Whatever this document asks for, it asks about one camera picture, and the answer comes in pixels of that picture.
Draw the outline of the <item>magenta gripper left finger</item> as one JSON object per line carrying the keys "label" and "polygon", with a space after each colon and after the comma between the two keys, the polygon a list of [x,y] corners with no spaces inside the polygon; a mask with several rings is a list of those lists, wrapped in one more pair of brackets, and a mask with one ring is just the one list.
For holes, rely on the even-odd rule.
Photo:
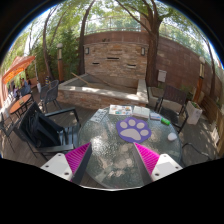
{"label": "magenta gripper left finger", "polygon": [[91,143],[87,143],[66,154],[57,153],[42,166],[42,169],[79,185],[91,154]]}

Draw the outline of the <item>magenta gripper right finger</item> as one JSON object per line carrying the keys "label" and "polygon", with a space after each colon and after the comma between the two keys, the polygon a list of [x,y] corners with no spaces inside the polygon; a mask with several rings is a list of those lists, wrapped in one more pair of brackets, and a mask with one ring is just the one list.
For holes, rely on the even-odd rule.
{"label": "magenta gripper right finger", "polygon": [[134,143],[133,154],[144,182],[154,182],[182,169],[168,154],[157,154]]}

